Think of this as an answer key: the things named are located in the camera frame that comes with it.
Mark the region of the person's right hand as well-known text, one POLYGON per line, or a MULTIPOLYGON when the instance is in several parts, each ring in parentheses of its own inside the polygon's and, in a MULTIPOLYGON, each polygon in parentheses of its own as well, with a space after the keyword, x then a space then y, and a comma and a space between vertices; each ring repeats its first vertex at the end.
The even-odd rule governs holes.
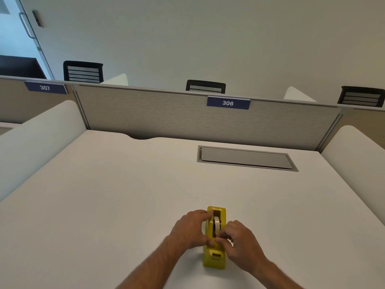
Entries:
POLYGON ((227 238, 233 243, 233 248, 224 248, 228 258, 240 269, 250 272, 258 263, 267 257, 253 232, 241 222, 229 221, 215 238, 227 238))

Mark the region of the person's left hand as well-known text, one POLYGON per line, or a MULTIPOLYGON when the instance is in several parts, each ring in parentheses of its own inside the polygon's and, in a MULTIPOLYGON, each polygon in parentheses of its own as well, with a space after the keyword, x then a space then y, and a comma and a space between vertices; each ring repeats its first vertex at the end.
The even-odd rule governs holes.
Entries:
POLYGON ((183 215, 166 237, 172 248, 183 254, 197 247, 198 237, 208 237, 202 233, 202 224, 210 219, 213 210, 195 210, 183 215))

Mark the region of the yellow tape dispenser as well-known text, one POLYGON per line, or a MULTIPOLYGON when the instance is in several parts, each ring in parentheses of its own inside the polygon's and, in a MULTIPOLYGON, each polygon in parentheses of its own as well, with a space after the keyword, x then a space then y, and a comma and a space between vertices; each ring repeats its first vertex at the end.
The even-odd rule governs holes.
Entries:
POLYGON ((205 222, 205 235, 210 237, 215 242, 214 247, 204 246, 203 249, 203 265, 204 267, 224 270, 226 267, 226 253, 225 249, 215 241, 212 237, 213 230, 213 216, 219 216, 221 220, 221 230, 227 224, 226 209, 221 207, 208 206, 207 211, 213 210, 213 215, 205 222))

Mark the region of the person's right forearm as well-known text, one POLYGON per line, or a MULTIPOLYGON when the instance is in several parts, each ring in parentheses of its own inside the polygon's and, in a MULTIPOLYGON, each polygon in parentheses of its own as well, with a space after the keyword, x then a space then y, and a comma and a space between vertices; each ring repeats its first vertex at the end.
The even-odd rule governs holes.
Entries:
POLYGON ((249 273, 266 289, 304 289, 268 259, 258 262, 249 273))

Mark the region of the person's left forearm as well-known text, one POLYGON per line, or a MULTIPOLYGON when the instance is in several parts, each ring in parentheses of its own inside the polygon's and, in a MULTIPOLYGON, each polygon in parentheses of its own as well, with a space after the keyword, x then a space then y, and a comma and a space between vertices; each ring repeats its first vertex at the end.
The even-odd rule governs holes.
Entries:
POLYGON ((188 248, 184 239, 167 236, 115 289, 163 289, 188 248))

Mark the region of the wide grey partition panel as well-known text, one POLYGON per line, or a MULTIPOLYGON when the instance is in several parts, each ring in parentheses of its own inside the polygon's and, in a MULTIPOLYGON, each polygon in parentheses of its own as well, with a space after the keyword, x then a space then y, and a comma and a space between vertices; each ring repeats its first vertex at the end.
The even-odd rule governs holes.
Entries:
POLYGON ((169 137, 240 145, 317 150, 341 109, 252 99, 247 110, 208 106, 209 95, 77 85, 91 130, 135 139, 169 137))

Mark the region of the blue number sign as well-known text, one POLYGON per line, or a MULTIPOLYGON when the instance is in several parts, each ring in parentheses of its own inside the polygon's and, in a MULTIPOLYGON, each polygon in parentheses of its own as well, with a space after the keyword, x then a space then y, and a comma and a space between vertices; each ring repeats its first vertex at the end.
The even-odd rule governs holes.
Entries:
POLYGON ((51 94, 68 95, 65 84, 24 81, 25 86, 31 92, 43 92, 51 94))
POLYGON ((239 99, 232 97, 208 96, 206 106, 229 109, 248 110, 251 104, 250 99, 239 99))

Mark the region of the large white desk divider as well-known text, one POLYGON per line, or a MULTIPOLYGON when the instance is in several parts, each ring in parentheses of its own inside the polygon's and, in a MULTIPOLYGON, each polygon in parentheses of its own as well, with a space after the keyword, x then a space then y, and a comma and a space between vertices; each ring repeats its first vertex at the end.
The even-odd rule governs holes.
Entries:
POLYGON ((321 155, 385 226, 385 149, 343 126, 321 155))
POLYGON ((64 101, 0 136, 0 202, 86 131, 64 101))

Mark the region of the black mesh office chair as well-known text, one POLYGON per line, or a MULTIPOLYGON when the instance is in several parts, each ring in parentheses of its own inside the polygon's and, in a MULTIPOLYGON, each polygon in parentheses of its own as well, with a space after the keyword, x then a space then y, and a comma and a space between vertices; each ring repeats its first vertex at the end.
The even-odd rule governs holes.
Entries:
POLYGON ((338 104, 382 108, 385 89, 370 87, 342 86, 338 104))
POLYGON ((220 82, 211 82, 203 80, 191 80, 186 83, 186 91, 191 92, 206 92, 224 94, 226 90, 226 84, 220 82))
POLYGON ((103 64, 81 61, 64 61, 64 81, 102 83, 103 64))

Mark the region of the small white desk divider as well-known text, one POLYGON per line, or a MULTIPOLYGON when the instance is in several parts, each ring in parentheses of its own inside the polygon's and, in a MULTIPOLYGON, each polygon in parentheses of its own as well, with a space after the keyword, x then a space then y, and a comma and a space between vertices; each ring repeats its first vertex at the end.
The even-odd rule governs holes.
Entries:
POLYGON ((316 100, 292 86, 288 87, 283 99, 291 101, 316 102, 316 100))
POLYGON ((101 84, 105 85, 117 85, 117 86, 128 86, 128 78, 125 73, 110 78, 106 81, 101 82, 101 84))

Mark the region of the beige partition panel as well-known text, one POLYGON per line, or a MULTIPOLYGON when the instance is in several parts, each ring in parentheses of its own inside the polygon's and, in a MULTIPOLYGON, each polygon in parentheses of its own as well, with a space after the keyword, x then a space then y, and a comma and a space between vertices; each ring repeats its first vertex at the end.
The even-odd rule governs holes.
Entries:
POLYGON ((67 100, 76 103, 84 125, 89 129, 79 96, 71 83, 0 76, 0 122, 21 124, 67 100), (68 95, 31 92, 25 86, 24 81, 65 84, 68 95))
POLYGON ((385 149, 385 108, 338 105, 340 112, 316 151, 322 152, 343 126, 354 126, 385 149))

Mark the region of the dark cabinet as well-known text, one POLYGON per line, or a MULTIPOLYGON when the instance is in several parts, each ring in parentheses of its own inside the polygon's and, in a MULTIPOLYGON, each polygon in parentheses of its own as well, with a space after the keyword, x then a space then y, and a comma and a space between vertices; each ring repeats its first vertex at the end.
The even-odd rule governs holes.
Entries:
POLYGON ((0 76, 46 79, 36 58, 0 55, 0 76))

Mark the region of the glass door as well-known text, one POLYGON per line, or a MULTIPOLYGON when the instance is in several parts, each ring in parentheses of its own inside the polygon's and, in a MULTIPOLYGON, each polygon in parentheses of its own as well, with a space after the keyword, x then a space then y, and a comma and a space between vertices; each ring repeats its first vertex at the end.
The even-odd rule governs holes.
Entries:
POLYGON ((27 36, 19 12, 26 13, 20 0, 0 0, 0 55, 36 58, 46 77, 53 80, 40 44, 27 36))

